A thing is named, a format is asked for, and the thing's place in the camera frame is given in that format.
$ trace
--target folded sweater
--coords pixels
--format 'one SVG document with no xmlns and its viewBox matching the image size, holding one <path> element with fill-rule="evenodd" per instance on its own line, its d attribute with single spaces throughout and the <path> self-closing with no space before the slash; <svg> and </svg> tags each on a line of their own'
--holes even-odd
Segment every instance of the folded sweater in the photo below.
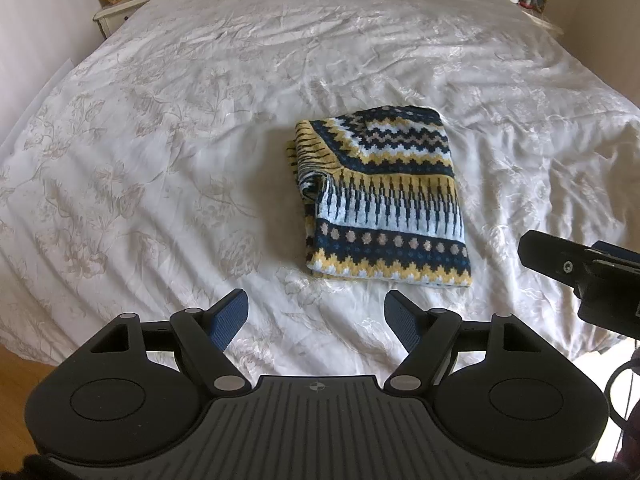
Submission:
<svg viewBox="0 0 640 480">
<path fill-rule="evenodd" d="M 311 270 L 471 284 L 449 139 L 435 110 L 383 106 L 300 121 L 287 156 Z"/>
</svg>

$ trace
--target floral pattern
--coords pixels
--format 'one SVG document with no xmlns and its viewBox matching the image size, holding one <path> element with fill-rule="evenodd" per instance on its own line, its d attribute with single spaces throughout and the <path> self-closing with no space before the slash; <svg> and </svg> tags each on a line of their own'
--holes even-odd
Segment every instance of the floral pattern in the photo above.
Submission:
<svg viewBox="0 0 640 480">
<path fill-rule="evenodd" d="M 301 270 L 284 142 L 300 119 L 389 104 L 446 120 L 469 290 Z M 383 319 L 390 288 L 467 319 L 513 312 L 571 357 L 602 348 L 615 335 L 578 320 L 571 291 L 516 248 L 534 228 L 640 249 L 639 118 L 504 0 L 152 0 L 0 166 L 0 342 L 56 363 L 122 312 L 167 319 L 240 286 L 250 316 L 228 355 L 254 381 L 383 380 L 404 357 Z"/>
</svg>

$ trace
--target bedside table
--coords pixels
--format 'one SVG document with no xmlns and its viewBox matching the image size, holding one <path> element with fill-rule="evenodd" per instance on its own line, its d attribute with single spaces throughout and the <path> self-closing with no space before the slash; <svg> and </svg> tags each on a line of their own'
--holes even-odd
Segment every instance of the bedside table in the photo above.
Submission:
<svg viewBox="0 0 640 480">
<path fill-rule="evenodd" d="M 122 0 L 117 4 L 103 7 L 95 13 L 94 22 L 100 27 L 100 32 L 106 40 L 118 30 L 134 12 L 146 4 L 149 0 Z"/>
<path fill-rule="evenodd" d="M 520 10 L 524 12 L 538 27 L 544 28 L 552 38 L 556 38 L 557 40 L 564 34 L 564 30 L 551 23 L 546 16 L 543 16 L 539 12 L 532 9 L 525 9 L 524 7 L 520 7 Z"/>
</svg>

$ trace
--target yellow zigzag stripe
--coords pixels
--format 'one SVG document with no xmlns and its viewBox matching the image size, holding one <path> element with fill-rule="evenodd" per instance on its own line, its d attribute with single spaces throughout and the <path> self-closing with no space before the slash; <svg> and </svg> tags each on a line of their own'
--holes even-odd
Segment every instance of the yellow zigzag stripe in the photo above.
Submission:
<svg viewBox="0 0 640 480">
<path fill-rule="evenodd" d="M 353 179 L 356 187 L 364 186 L 367 190 L 369 186 L 373 184 L 378 192 L 382 192 L 382 186 L 384 185 L 385 196 L 389 194 L 390 184 L 393 184 L 395 190 L 402 187 L 405 191 L 408 191 L 410 186 L 412 186 L 414 191 L 417 192 L 418 188 L 421 187 L 425 193 L 427 193 L 427 190 L 430 190 L 434 195 L 436 195 L 438 191 L 438 184 L 442 187 L 443 194 L 447 193 L 448 185 L 453 199 L 455 200 L 457 198 L 456 181 L 448 175 L 412 175 L 406 173 L 368 175 L 359 171 L 353 171 L 345 168 L 340 163 L 337 155 L 329 149 L 322 137 L 311 127 L 309 121 L 300 121 L 296 131 L 296 141 L 290 142 L 294 146 L 295 142 L 313 141 L 321 143 L 309 152 L 303 153 L 302 157 L 305 159 L 304 162 L 316 166 L 318 171 L 324 171 L 331 175 L 336 184 L 340 180 L 340 177 L 342 177 L 345 183 L 348 184 L 351 179 Z M 295 158 L 296 155 L 292 154 L 290 150 L 288 153 L 290 154 L 289 160 L 295 160 L 297 162 Z"/>
<path fill-rule="evenodd" d="M 449 143 L 444 140 L 440 135 L 434 135 L 431 139 L 422 139 L 420 137 L 416 137 L 414 135 L 411 136 L 400 136 L 398 134 L 382 134 L 379 135 L 377 132 L 374 132 L 370 136 L 371 139 L 379 140 L 380 142 L 414 142 L 417 144 L 418 148 L 426 146 L 427 144 L 431 146 L 435 146 L 436 144 L 441 145 L 443 148 L 449 146 Z"/>
<path fill-rule="evenodd" d="M 389 267 L 382 259 L 379 259 L 374 264 L 370 264 L 366 258 L 363 258 L 358 264 L 355 264 L 350 256 L 347 256 L 343 262 L 340 262 L 335 254 L 327 258 L 324 254 L 324 249 L 318 249 L 313 254 L 308 266 L 315 270 L 314 267 L 317 262 L 322 265 L 320 272 L 326 273 L 327 269 L 333 266 L 335 273 L 340 277 L 357 278 L 360 276 L 360 271 L 364 270 L 368 278 L 373 278 L 375 272 L 382 272 L 384 278 L 391 279 L 392 275 L 397 272 L 401 280 L 408 280 L 410 276 L 413 276 L 416 282 L 419 282 L 424 277 L 427 277 L 430 283 L 436 282 L 438 279 L 441 279 L 443 283 L 453 282 L 455 285 L 471 285 L 472 282 L 471 275 L 469 275 L 466 270 L 463 271 L 462 274 L 458 274 L 455 269 L 447 272 L 443 266 L 439 266 L 436 270 L 433 270 L 428 265 L 424 265 L 419 269 L 413 262 L 410 263 L 407 268 L 404 268 L 397 260 Z"/>
<path fill-rule="evenodd" d="M 307 122 L 308 127 L 313 129 L 311 123 L 309 121 L 301 121 Z M 445 166 L 451 166 L 451 161 L 443 158 L 441 155 L 437 155 L 434 153 L 426 152 L 423 155 L 419 155 L 416 153 L 396 153 L 393 155 L 389 152 L 383 153 L 371 153 L 370 155 L 365 155 L 362 153 L 356 146 L 353 146 L 349 139 L 346 137 L 344 133 L 344 129 L 335 122 L 333 119 L 327 119 L 323 121 L 324 124 L 329 128 L 329 131 L 335 135 L 336 140 L 340 142 L 340 147 L 344 152 L 349 153 L 350 156 L 359 158 L 364 164 L 368 162 L 375 162 L 376 164 L 380 164 L 381 162 L 389 161 L 394 162 L 396 160 L 402 160 L 403 162 L 409 162 L 411 160 L 415 160 L 416 162 L 424 162 L 425 160 L 430 162 L 431 164 L 436 164 L 437 162 L 441 162 Z"/>
<path fill-rule="evenodd" d="M 416 121 L 411 121 L 409 119 L 405 119 L 404 117 L 395 117 L 393 119 L 390 119 L 389 117 L 385 117 L 382 120 L 373 119 L 371 121 L 365 121 L 365 122 L 367 127 L 373 126 L 378 128 L 380 126 L 393 126 L 395 128 L 397 128 L 398 126 L 411 126 L 413 128 L 418 128 L 419 126 L 423 126 L 427 128 L 428 126 L 430 126 L 431 128 L 441 128 L 441 125 L 436 123 L 429 123 L 429 124 L 417 123 Z"/>
</svg>

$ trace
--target wooden floor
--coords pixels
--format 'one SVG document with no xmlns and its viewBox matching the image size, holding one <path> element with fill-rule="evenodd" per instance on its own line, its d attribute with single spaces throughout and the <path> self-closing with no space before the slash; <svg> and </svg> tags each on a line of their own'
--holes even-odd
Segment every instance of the wooden floor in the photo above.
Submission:
<svg viewBox="0 0 640 480">
<path fill-rule="evenodd" d="M 25 361 L 0 345 L 0 471 L 17 471 L 35 452 L 24 425 L 24 403 L 33 387 L 53 368 Z"/>
</svg>

